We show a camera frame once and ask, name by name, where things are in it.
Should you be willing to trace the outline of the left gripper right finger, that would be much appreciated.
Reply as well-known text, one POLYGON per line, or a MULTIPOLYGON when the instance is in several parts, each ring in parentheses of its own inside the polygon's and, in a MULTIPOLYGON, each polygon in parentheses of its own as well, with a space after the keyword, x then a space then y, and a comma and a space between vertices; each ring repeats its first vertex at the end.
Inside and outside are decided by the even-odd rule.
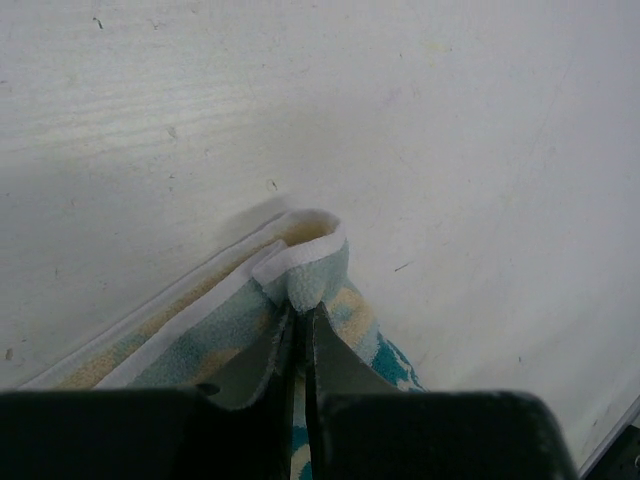
POLYGON ((574 479, 555 417, 510 391, 403 392, 305 316, 306 423, 316 479, 574 479))

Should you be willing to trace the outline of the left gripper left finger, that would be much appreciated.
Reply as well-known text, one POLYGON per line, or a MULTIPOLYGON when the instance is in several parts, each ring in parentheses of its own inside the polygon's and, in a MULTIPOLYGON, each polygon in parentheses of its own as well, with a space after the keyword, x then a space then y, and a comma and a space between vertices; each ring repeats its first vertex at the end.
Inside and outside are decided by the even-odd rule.
POLYGON ((294 323, 196 385, 2 394, 2 478, 288 478, 294 323))

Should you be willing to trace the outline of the colourful rabbit print towel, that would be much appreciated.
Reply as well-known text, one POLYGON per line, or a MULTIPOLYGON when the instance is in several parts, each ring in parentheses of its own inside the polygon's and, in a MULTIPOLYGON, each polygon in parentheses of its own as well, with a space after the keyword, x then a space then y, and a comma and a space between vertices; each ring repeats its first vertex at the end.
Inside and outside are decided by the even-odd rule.
POLYGON ((403 392, 425 393, 404 355, 379 332, 368 303, 348 278, 348 261, 349 244, 338 217, 317 209, 285 212, 11 391, 208 382, 289 304, 295 330, 286 479, 316 479, 306 423, 308 312, 324 305, 336 334, 374 372, 403 392))

